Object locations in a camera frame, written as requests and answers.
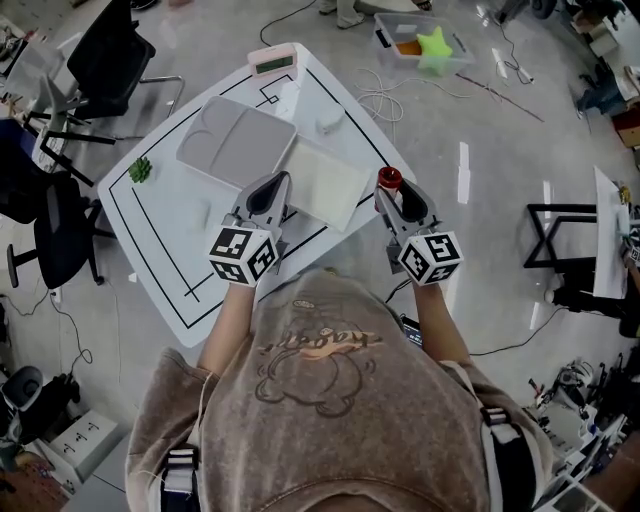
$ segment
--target green star toy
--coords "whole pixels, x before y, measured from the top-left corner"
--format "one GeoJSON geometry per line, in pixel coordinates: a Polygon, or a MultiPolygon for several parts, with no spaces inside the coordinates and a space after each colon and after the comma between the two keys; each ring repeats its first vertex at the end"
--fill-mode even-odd
{"type": "Polygon", "coordinates": [[[451,46],[449,46],[444,40],[442,27],[438,25],[429,36],[416,34],[416,38],[418,39],[420,48],[422,48],[422,56],[432,57],[420,59],[418,69],[431,69],[434,73],[442,75],[447,64],[447,60],[453,53],[453,48],[451,48],[451,46]]]}

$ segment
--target gray tray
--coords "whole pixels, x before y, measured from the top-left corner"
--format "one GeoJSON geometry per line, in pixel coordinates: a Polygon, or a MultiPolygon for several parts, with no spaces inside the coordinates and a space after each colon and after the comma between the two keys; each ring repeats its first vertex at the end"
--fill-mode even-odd
{"type": "Polygon", "coordinates": [[[292,123],[214,96],[193,120],[176,158],[242,190],[276,169],[296,132],[292,123]]]}

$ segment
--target black line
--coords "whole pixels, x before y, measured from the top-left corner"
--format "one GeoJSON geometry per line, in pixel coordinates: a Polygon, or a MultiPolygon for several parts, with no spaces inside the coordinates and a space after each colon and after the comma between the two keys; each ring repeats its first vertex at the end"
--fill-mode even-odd
{"type": "Polygon", "coordinates": [[[267,95],[264,93],[264,89],[266,89],[267,87],[271,87],[273,84],[275,84],[276,82],[279,82],[279,81],[280,81],[280,80],[282,80],[283,78],[288,78],[290,82],[295,82],[295,80],[293,80],[293,79],[289,76],[289,73],[287,73],[286,75],[282,75],[281,77],[276,78],[273,82],[269,82],[267,85],[263,85],[262,87],[260,87],[260,89],[258,89],[258,90],[260,91],[260,94],[262,94],[262,95],[265,97],[265,99],[266,99],[267,101],[269,101],[269,96],[267,96],[267,95]]]}
{"type": "Polygon", "coordinates": [[[193,327],[194,325],[196,325],[200,320],[202,320],[205,316],[208,316],[210,313],[213,313],[216,309],[218,309],[220,306],[222,306],[223,301],[218,302],[215,306],[213,306],[209,311],[207,311],[206,313],[203,313],[202,315],[200,315],[198,318],[196,318],[193,323],[189,324],[189,326],[187,327],[187,329],[191,329],[191,327],[193,327]]]}
{"type": "Polygon", "coordinates": [[[291,215],[287,215],[283,220],[282,223],[284,224],[285,222],[287,222],[291,217],[295,216],[296,213],[298,213],[298,210],[295,210],[291,215]]]}
{"type": "MultiPolygon", "coordinates": [[[[189,291],[191,290],[191,286],[189,286],[189,283],[187,282],[187,280],[184,278],[184,276],[182,275],[182,272],[180,272],[180,269],[178,268],[178,265],[176,265],[176,262],[173,261],[173,258],[171,257],[171,254],[169,254],[169,251],[167,249],[167,247],[164,245],[164,242],[162,241],[162,238],[160,238],[160,235],[158,234],[158,232],[156,231],[155,226],[153,225],[153,223],[151,222],[151,219],[149,218],[149,215],[147,214],[147,211],[144,209],[144,206],[142,206],[142,201],[140,201],[140,198],[138,197],[138,194],[136,193],[136,189],[135,188],[131,188],[131,192],[133,192],[133,195],[136,198],[136,201],[138,201],[138,204],[140,205],[140,209],[142,210],[142,213],[144,213],[145,218],[147,219],[147,222],[149,222],[149,226],[151,226],[151,229],[153,230],[153,232],[156,235],[156,238],[158,239],[158,242],[160,242],[160,245],[162,246],[162,248],[164,249],[164,252],[167,254],[167,256],[169,257],[169,261],[171,261],[173,268],[175,268],[178,271],[178,274],[180,274],[180,277],[182,278],[182,281],[184,282],[184,284],[187,286],[187,288],[189,289],[189,291]]],[[[198,296],[194,293],[193,297],[200,302],[200,299],[198,298],[198,296]]]]}
{"type": "Polygon", "coordinates": [[[136,246],[136,249],[138,249],[138,252],[140,253],[140,257],[142,258],[142,261],[144,261],[144,264],[149,269],[149,272],[151,272],[151,277],[153,277],[153,280],[156,282],[156,284],[158,285],[158,288],[160,288],[160,291],[162,292],[162,294],[165,296],[165,298],[169,302],[169,305],[176,312],[176,315],[178,315],[178,318],[182,321],[184,326],[187,327],[187,329],[188,329],[189,327],[187,326],[187,322],[184,321],[184,318],[182,318],[182,315],[178,312],[176,307],[173,305],[173,302],[171,302],[171,299],[167,295],[167,292],[164,291],[164,288],[160,284],[160,281],[158,281],[158,278],[153,273],[153,270],[151,270],[151,267],[149,266],[149,262],[147,261],[147,258],[145,258],[144,254],[142,254],[142,251],[140,250],[140,246],[138,246],[138,242],[136,242],[136,239],[133,238],[133,234],[131,233],[131,230],[129,229],[129,225],[127,224],[127,221],[124,220],[124,216],[122,215],[122,212],[120,211],[120,207],[118,206],[118,203],[116,202],[116,198],[113,196],[113,192],[111,191],[111,189],[109,189],[109,193],[111,194],[111,199],[113,199],[113,204],[116,205],[118,213],[120,214],[120,218],[122,219],[122,222],[124,223],[124,227],[127,228],[127,232],[129,233],[129,236],[131,237],[131,240],[133,241],[133,244],[136,246]]]}
{"type": "MultiPolygon", "coordinates": [[[[187,119],[190,119],[191,117],[193,117],[194,115],[196,115],[198,112],[200,112],[202,110],[202,107],[200,107],[197,110],[194,110],[191,114],[189,114],[187,117],[185,117],[182,121],[180,121],[177,125],[175,125],[173,128],[171,128],[171,130],[169,130],[167,133],[165,133],[160,139],[158,139],[149,149],[147,149],[142,156],[146,156],[147,153],[149,153],[149,151],[151,151],[153,148],[155,148],[162,140],[164,140],[167,135],[169,135],[173,130],[175,130],[176,128],[178,128],[178,126],[180,126],[182,123],[184,123],[187,119]]],[[[116,183],[118,183],[120,181],[120,179],[127,174],[127,172],[129,172],[129,169],[125,169],[124,172],[118,176],[118,178],[116,179],[116,181],[114,181],[111,186],[109,187],[109,191],[111,191],[111,189],[116,185],[116,183]]]]}
{"type": "MultiPolygon", "coordinates": [[[[316,78],[316,75],[314,75],[314,74],[313,74],[310,70],[308,70],[308,69],[307,69],[307,73],[309,73],[309,74],[313,77],[313,79],[314,79],[316,82],[318,82],[318,84],[320,85],[320,87],[322,87],[322,88],[325,90],[325,92],[326,92],[329,96],[331,96],[331,99],[333,99],[333,101],[335,101],[338,105],[340,105],[342,108],[344,108],[344,107],[342,106],[342,104],[341,104],[341,103],[340,103],[340,102],[335,98],[335,96],[329,92],[329,90],[324,86],[324,84],[323,84],[320,80],[318,80],[318,79],[316,78]]],[[[362,128],[360,128],[360,125],[354,121],[353,117],[351,117],[351,114],[349,114],[349,112],[347,111],[347,109],[346,109],[346,108],[344,109],[344,112],[345,112],[345,114],[347,114],[347,116],[349,117],[349,119],[351,119],[351,122],[352,122],[353,124],[355,124],[355,125],[356,125],[356,128],[360,131],[360,133],[363,135],[363,137],[364,137],[365,139],[367,139],[367,142],[368,142],[369,144],[371,144],[371,147],[375,150],[375,152],[376,152],[376,153],[378,153],[378,156],[382,159],[382,161],[384,162],[384,164],[385,164],[387,167],[389,167],[389,162],[387,162],[387,159],[386,159],[385,157],[383,157],[383,156],[382,156],[382,153],[380,153],[380,151],[378,150],[378,148],[376,147],[376,145],[375,145],[373,142],[371,142],[371,139],[367,136],[367,134],[366,134],[366,133],[364,133],[364,131],[362,130],[362,128]]]]}
{"type": "Polygon", "coordinates": [[[113,487],[114,489],[120,491],[121,493],[125,493],[124,489],[120,489],[120,487],[118,487],[117,485],[113,485],[111,482],[107,482],[104,478],[100,478],[98,475],[96,475],[95,473],[93,473],[93,476],[95,476],[98,480],[104,482],[107,485],[110,485],[111,487],[113,487]]]}
{"type": "Polygon", "coordinates": [[[200,285],[204,284],[206,281],[208,281],[210,278],[212,278],[213,276],[215,276],[215,272],[211,272],[211,274],[209,274],[207,277],[205,277],[204,279],[202,279],[199,283],[195,284],[193,286],[193,288],[191,288],[191,290],[189,290],[187,293],[184,294],[184,296],[186,297],[187,295],[189,295],[190,293],[193,293],[196,288],[199,288],[200,285]]]}
{"type": "Polygon", "coordinates": [[[311,240],[313,240],[315,237],[317,237],[320,233],[322,233],[324,230],[328,229],[328,226],[322,226],[318,231],[316,231],[313,235],[307,237],[303,242],[300,242],[298,245],[296,245],[293,249],[291,249],[288,253],[286,253],[282,259],[286,260],[289,256],[291,256],[294,252],[296,252],[298,249],[300,249],[300,247],[302,247],[303,245],[305,245],[307,242],[311,242],[311,240]]]}
{"type": "Polygon", "coordinates": [[[371,199],[373,197],[373,193],[369,194],[367,197],[360,199],[360,201],[358,201],[358,204],[356,205],[356,208],[358,206],[360,206],[363,203],[366,203],[369,199],[371,199]]]}
{"type": "MultiPolygon", "coordinates": [[[[320,82],[320,80],[318,80],[318,78],[309,70],[306,70],[312,77],[313,79],[320,85],[320,87],[322,87],[322,89],[331,97],[331,99],[333,99],[333,101],[335,101],[336,103],[338,103],[338,105],[341,105],[341,103],[335,98],[335,96],[333,94],[331,94],[331,92],[329,92],[329,90],[324,86],[324,84],[322,82],[320,82]]],[[[260,88],[260,92],[262,93],[262,95],[267,98],[268,101],[268,97],[266,94],[264,94],[262,89],[265,89],[267,87],[269,87],[270,85],[273,85],[274,83],[276,83],[278,80],[282,80],[283,78],[289,78],[289,80],[291,82],[294,82],[294,80],[291,79],[291,77],[289,75],[284,75],[276,80],[274,80],[273,82],[265,85],[264,87],[260,88]]],[[[223,91],[222,93],[219,94],[219,96],[224,95],[225,93],[229,92],[231,89],[233,89],[234,87],[246,82],[247,80],[249,80],[251,78],[251,76],[248,76],[246,78],[244,78],[243,80],[241,80],[240,82],[237,82],[236,84],[232,85],[231,87],[229,87],[228,89],[226,89],[225,91],[223,91]]],[[[197,114],[200,110],[202,110],[202,107],[198,108],[197,110],[195,110],[194,112],[192,112],[191,114],[189,114],[185,119],[183,119],[182,121],[180,121],[180,123],[178,123],[176,126],[174,126],[170,131],[168,131],[166,134],[164,134],[160,139],[158,139],[145,153],[144,155],[146,155],[147,153],[149,153],[149,151],[151,151],[155,146],[157,146],[164,138],[166,138],[171,132],[173,132],[176,128],[178,128],[181,124],[183,124],[187,119],[190,119],[191,117],[193,117],[195,114],[197,114]]],[[[367,142],[369,143],[369,145],[374,149],[374,151],[377,153],[377,155],[380,157],[380,159],[384,162],[385,165],[389,165],[389,163],[387,162],[386,158],[382,155],[382,153],[380,153],[380,151],[378,150],[378,148],[376,147],[376,145],[371,141],[371,139],[367,136],[367,134],[362,130],[362,128],[360,127],[360,125],[353,119],[353,117],[351,117],[351,115],[349,114],[349,112],[345,109],[345,113],[347,114],[347,117],[351,120],[351,122],[356,126],[356,128],[358,129],[358,131],[362,134],[362,136],[367,140],[367,142]]],[[[116,208],[118,210],[118,213],[120,214],[120,218],[122,219],[122,222],[124,223],[127,232],[129,233],[129,236],[131,237],[131,240],[133,241],[134,245],[136,246],[136,249],[138,250],[138,252],[140,253],[140,256],[142,258],[142,260],[144,261],[145,265],[147,266],[147,268],[149,269],[149,272],[151,273],[153,279],[155,280],[156,284],[158,285],[158,287],[160,288],[160,291],[162,291],[162,294],[165,296],[165,298],[167,299],[167,301],[169,302],[169,304],[171,305],[171,307],[173,308],[173,310],[176,312],[176,314],[178,315],[178,317],[180,318],[180,320],[182,321],[182,323],[185,325],[185,327],[187,329],[190,329],[191,327],[193,327],[195,324],[197,324],[199,321],[201,321],[203,318],[205,318],[206,316],[208,316],[210,313],[212,313],[213,311],[215,311],[216,309],[218,309],[221,305],[222,305],[222,301],[219,302],[218,304],[216,304],[214,307],[212,307],[209,311],[207,311],[206,313],[202,314],[200,317],[198,317],[196,320],[194,320],[192,323],[187,324],[185,322],[185,320],[182,318],[182,316],[180,315],[180,313],[178,312],[178,310],[176,309],[176,307],[174,306],[173,302],[171,302],[171,299],[169,299],[169,296],[167,295],[167,293],[165,292],[164,288],[162,288],[162,286],[160,285],[160,282],[158,281],[157,277],[155,276],[155,274],[153,273],[153,271],[151,270],[151,267],[149,266],[149,263],[147,262],[146,258],[144,257],[144,255],[142,254],[142,251],[140,250],[140,247],[138,246],[137,242],[135,241],[135,239],[133,238],[133,234],[131,233],[131,230],[129,229],[129,226],[127,225],[126,221],[124,220],[124,216],[122,215],[122,212],[120,211],[120,207],[118,206],[116,200],[115,200],[115,196],[113,195],[113,191],[112,188],[114,187],[114,185],[120,180],[120,178],[122,178],[122,176],[124,176],[127,173],[128,169],[125,170],[122,175],[120,175],[120,177],[118,177],[116,179],[116,181],[114,181],[111,186],[109,187],[109,193],[111,194],[111,198],[113,199],[114,204],[116,205],[116,208]]],[[[369,194],[367,197],[361,199],[358,204],[356,205],[356,208],[361,206],[363,203],[367,202],[369,199],[371,199],[373,197],[373,194],[369,194]]],[[[296,213],[298,213],[297,211],[294,211],[291,215],[287,216],[284,220],[283,223],[286,222],[287,220],[291,219],[293,216],[296,215],[296,213]]],[[[318,229],[315,233],[313,233],[312,235],[308,236],[304,241],[302,241],[301,243],[299,243],[298,245],[296,245],[293,249],[291,249],[290,251],[288,251],[283,257],[282,259],[286,259],[289,256],[291,256],[293,253],[295,253],[298,249],[300,249],[301,247],[303,247],[304,245],[306,245],[307,243],[309,243],[311,240],[313,240],[314,238],[316,238],[318,235],[320,235],[322,232],[324,232],[326,229],[328,229],[328,226],[323,226],[320,229],[318,229]]],[[[190,291],[188,291],[185,294],[185,297],[189,294],[192,293],[196,288],[198,288],[199,286],[201,286],[203,283],[205,283],[207,280],[209,280],[211,277],[213,277],[215,274],[211,273],[209,274],[207,277],[205,277],[204,279],[202,279],[198,284],[196,284],[194,287],[189,287],[189,285],[187,284],[187,287],[190,288],[190,291]]]]}
{"type": "MultiPolygon", "coordinates": [[[[249,80],[253,75],[249,75],[246,78],[243,78],[242,80],[240,80],[239,82],[235,83],[234,85],[232,85],[231,87],[229,87],[228,89],[225,89],[222,93],[220,93],[219,96],[222,96],[223,94],[229,92],[231,89],[233,89],[234,87],[237,87],[238,85],[246,82],[247,80],[249,80]]],[[[171,130],[169,130],[167,133],[165,133],[162,137],[160,137],[147,151],[145,151],[144,155],[146,155],[147,153],[149,153],[149,151],[151,151],[153,148],[155,148],[162,140],[164,140],[171,132],[173,132],[176,128],[178,128],[180,125],[182,125],[185,121],[187,121],[187,119],[190,119],[191,117],[193,117],[195,114],[197,114],[198,112],[200,112],[200,110],[202,110],[202,107],[194,110],[191,114],[189,114],[187,117],[185,117],[182,121],[180,121],[177,125],[175,125],[173,128],[171,128],[171,130]]],[[[140,250],[140,246],[138,245],[138,242],[136,242],[136,239],[133,237],[133,233],[131,233],[131,229],[129,229],[129,225],[127,224],[127,221],[124,219],[124,215],[122,215],[122,211],[120,210],[120,206],[118,206],[118,202],[116,201],[115,196],[113,195],[113,187],[116,185],[116,183],[118,183],[118,181],[120,181],[120,179],[127,174],[128,169],[125,169],[124,172],[111,184],[111,186],[109,187],[109,194],[111,195],[111,199],[113,200],[113,204],[116,206],[116,209],[118,210],[118,214],[120,215],[120,218],[122,219],[122,223],[124,224],[124,227],[126,228],[127,232],[129,233],[129,237],[131,238],[131,240],[133,241],[133,244],[136,246],[136,249],[138,249],[138,253],[140,254],[140,257],[142,258],[142,261],[144,261],[144,264],[147,266],[147,269],[149,270],[149,273],[151,274],[151,277],[153,277],[153,280],[156,282],[156,284],[158,285],[158,288],[160,288],[160,291],[162,292],[162,294],[164,295],[165,299],[167,299],[167,302],[169,303],[169,305],[171,306],[171,308],[176,312],[176,315],[178,315],[178,318],[180,319],[180,321],[184,324],[184,326],[187,329],[190,329],[192,326],[194,326],[197,322],[199,322],[200,320],[202,320],[202,318],[204,318],[204,316],[208,315],[209,313],[211,313],[212,311],[215,311],[218,307],[220,307],[220,304],[222,304],[221,302],[218,303],[216,306],[214,306],[212,309],[210,309],[207,313],[205,313],[204,316],[201,316],[200,318],[198,318],[195,322],[191,323],[191,324],[187,324],[187,322],[184,321],[184,318],[182,318],[182,315],[180,314],[180,312],[178,311],[178,309],[175,307],[175,305],[173,304],[173,302],[171,301],[171,299],[169,298],[169,296],[167,295],[167,292],[165,292],[164,288],[162,287],[162,285],[160,284],[160,281],[158,280],[158,278],[156,277],[156,275],[153,273],[153,270],[151,270],[151,266],[149,265],[149,262],[147,261],[147,259],[144,257],[144,254],[142,254],[142,251],[140,250]]]]}
{"type": "MultiPolygon", "coordinates": [[[[240,80],[239,82],[233,84],[231,87],[229,87],[228,89],[225,89],[223,92],[221,92],[220,94],[218,94],[218,96],[222,96],[223,94],[229,92],[231,89],[233,89],[234,87],[237,87],[238,85],[246,82],[247,80],[249,80],[253,75],[249,75],[246,78],[243,78],[242,80],[240,80]]],[[[153,148],[155,148],[158,144],[160,144],[161,141],[163,141],[171,132],[173,132],[176,128],[178,128],[179,126],[181,126],[185,121],[187,121],[188,119],[191,119],[194,115],[196,115],[198,112],[200,112],[202,110],[202,107],[194,110],[193,112],[191,112],[191,114],[189,114],[187,117],[185,117],[182,121],[180,121],[177,125],[175,125],[173,128],[171,128],[171,130],[169,130],[167,133],[165,133],[162,137],[160,137],[156,142],[153,143],[153,145],[147,149],[142,156],[146,156],[149,151],[151,151],[153,148]]],[[[129,171],[129,169],[125,169],[125,171],[111,184],[111,186],[109,187],[109,190],[111,190],[111,188],[113,188],[113,186],[118,183],[118,181],[120,181],[120,178],[122,178],[125,174],[127,174],[127,172],[129,171]]]]}

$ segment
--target small plant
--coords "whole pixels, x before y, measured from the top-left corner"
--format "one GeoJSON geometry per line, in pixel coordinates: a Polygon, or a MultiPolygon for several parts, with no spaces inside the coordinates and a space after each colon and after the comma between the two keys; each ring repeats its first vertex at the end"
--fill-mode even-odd
{"type": "Polygon", "coordinates": [[[138,158],[129,167],[129,176],[134,183],[143,183],[151,173],[151,162],[146,156],[138,158]]]}

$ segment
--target gray floor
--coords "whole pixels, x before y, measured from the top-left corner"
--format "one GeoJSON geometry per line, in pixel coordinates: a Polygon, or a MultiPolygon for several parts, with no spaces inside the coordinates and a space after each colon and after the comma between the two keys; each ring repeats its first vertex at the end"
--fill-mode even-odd
{"type": "MultiPolygon", "coordinates": [[[[62,41],[85,29],[106,0],[90,0],[74,12],[56,37],[62,41]]],[[[170,10],[166,2],[140,15],[139,32],[157,49],[148,75],[180,74],[187,86],[184,104],[246,62],[247,52],[260,48],[260,27],[304,5],[272,0],[216,0],[170,10]]],[[[524,112],[499,103],[486,90],[460,78],[440,83],[469,99],[448,96],[436,87],[410,83],[393,91],[402,102],[404,119],[397,124],[396,145],[415,172],[418,183],[438,205],[446,227],[454,229],[466,262],[447,289],[447,301],[472,352],[483,352],[526,339],[553,312],[543,301],[550,276],[522,269],[533,241],[524,206],[542,202],[545,187],[553,202],[593,202],[593,166],[612,179],[624,180],[640,193],[632,154],[613,131],[608,118],[590,114],[590,126],[579,121],[572,94],[582,90],[578,75],[593,58],[577,38],[556,19],[540,22],[528,14],[506,29],[516,44],[521,65],[535,77],[534,85],[520,85],[510,72],[507,86],[495,75],[491,49],[503,55],[510,45],[498,27],[482,17],[491,6],[468,1],[449,4],[447,17],[475,54],[477,63],[464,74],[490,83],[524,112]],[[460,142],[469,146],[470,191],[466,204],[458,202],[460,142]]],[[[338,30],[335,18],[318,16],[315,6],[265,31],[271,43],[298,41],[309,48],[347,88],[357,78],[363,86],[374,82],[356,68],[380,72],[370,48],[372,21],[338,30]]],[[[145,133],[166,115],[171,85],[140,86],[126,116],[104,125],[123,134],[145,133]]],[[[390,126],[383,126],[390,135],[390,126]]],[[[69,154],[87,175],[99,179],[132,147],[97,145],[70,148],[69,154]]],[[[2,220],[0,243],[13,241],[20,250],[33,247],[29,226],[2,220]]],[[[559,239],[563,255],[587,255],[594,250],[595,228],[569,230],[559,239]]],[[[376,220],[323,257],[321,263],[338,267],[386,296],[402,277],[391,276],[383,254],[386,240],[376,220]]],[[[132,272],[117,243],[98,243],[99,266],[111,287],[97,288],[88,268],[62,291],[62,307],[75,318],[84,347],[93,352],[91,366],[76,365],[86,404],[124,424],[130,424],[149,381],[154,361],[165,346],[180,348],[162,317],[132,272]]],[[[11,290],[6,270],[1,289],[27,310],[45,293],[37,264],[20,269],[21,286],[11,290]]],[[[411,313],[409,289],[392,302],[399,312],[411,313]]],[[[77,355],[73,326],[45,302],[36,313],[19,318],[10,311],[15,355],[21,364],[33,364],[48,375],[68,371],[77,355]]],[[[477,358],[478,365],[519,402],[531,401],[529,378],[550,383],[559,367],[575,357],[591,363],[614,361],[632,340],[621,338],[617,322],[588,314],[559,312],[526,347],[477,358]]],[[[184,350],[190,360],[199,348],[184,350]]]]}

